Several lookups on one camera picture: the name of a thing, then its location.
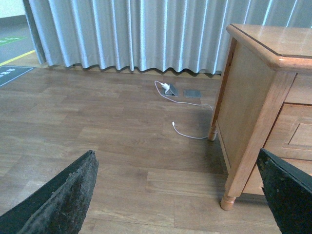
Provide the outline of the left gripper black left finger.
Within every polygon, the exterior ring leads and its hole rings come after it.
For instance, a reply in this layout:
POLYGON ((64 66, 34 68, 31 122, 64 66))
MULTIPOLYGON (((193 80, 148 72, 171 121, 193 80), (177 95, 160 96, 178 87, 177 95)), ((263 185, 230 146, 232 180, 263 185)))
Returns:
POLYGON ((2 234, 77 234, 92 199, 99 162, 87 151, 0 217, 2 234))

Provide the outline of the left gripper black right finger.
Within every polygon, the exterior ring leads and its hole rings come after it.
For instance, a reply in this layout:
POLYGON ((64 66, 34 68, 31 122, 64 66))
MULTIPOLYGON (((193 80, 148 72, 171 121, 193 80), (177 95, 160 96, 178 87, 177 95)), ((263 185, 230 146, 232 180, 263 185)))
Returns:
POLYGON ((283 234, 312 232, 312 176, 262 148, 256 164, 263 192, 283 234))

